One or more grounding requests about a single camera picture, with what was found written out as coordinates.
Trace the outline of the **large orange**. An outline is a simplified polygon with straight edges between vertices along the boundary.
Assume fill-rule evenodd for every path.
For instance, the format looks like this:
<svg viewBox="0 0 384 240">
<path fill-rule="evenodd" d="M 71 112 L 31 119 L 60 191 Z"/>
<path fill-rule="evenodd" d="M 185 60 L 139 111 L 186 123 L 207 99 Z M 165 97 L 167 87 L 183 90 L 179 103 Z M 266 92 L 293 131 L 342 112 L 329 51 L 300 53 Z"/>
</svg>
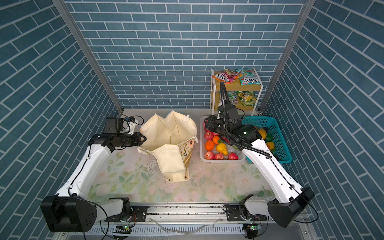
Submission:
<svg viewBox="0 0 384 240">
<path fill-rule="evenodd" d="M 215 143 L 212 140 L 209 140 L 205 143 L 205 149 L 207 151 L 212 151 L 215 148 Z"/>
</svg>

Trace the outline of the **cream canvas grocery bag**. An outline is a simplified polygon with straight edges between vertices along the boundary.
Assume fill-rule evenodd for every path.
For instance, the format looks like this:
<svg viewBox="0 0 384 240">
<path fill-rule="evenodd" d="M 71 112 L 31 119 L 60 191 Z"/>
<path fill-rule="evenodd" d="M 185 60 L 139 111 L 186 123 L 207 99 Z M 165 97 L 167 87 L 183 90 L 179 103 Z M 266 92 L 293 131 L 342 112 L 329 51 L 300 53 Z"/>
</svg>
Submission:
<svg viewBox="0 0 384 240">
<path fill-rule="evenodd" d="M 189 115 L 171 111 L 154 114 L 140 128 L 147 139 L 138 152 L 153 156 L 167 183 L 189 180 L 189 163 L 197 139 L 197 125 Z"/>
</svg>

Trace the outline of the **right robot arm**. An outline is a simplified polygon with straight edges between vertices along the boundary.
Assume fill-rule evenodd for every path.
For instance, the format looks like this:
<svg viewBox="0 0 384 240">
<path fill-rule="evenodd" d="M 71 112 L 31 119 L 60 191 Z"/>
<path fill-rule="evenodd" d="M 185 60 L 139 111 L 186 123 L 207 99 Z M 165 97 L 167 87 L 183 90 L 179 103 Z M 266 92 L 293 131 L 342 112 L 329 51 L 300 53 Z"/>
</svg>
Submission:
<svg viewBox="0 0 384 240">
<path fill-rule="evenodd" d="M 253 125 L 243 124 L 237 110 L 230 104 L 222 106 L 218 116 L 209 115 L 205 118 L 203 126 L 242 151 L 270 185 L 273 198 L 261 201 L 256 196 L 248 196 L 240 202 L 247 214 L 268 216 L 286 228 L 310 206 L 315 196 L 313 190 L 302 187 L 288 174 L 269 150 L 259 131 Z"/>
</svg>

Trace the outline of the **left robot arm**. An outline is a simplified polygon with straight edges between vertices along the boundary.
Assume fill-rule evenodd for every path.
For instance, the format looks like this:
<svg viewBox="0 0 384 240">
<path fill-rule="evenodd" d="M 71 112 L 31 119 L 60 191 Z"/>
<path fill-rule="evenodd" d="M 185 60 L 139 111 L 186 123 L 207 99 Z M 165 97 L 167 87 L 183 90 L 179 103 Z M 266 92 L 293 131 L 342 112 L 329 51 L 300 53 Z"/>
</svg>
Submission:
<svg viewBox="0 0 384 240">
<path fill-rule="evenodd" d="M 129 222 L 133 217 L 128 198 L 109 199 L 97 204 L 89 200 L 92 183 L 113 151 L 141 146 L 147 138 L 139 133 L 94 135 L 81 162 L 55 195 L 47 196 L 41 211 L 51 232 L 87 232 L 95 222 L 118 217 Z"/>
</svg>

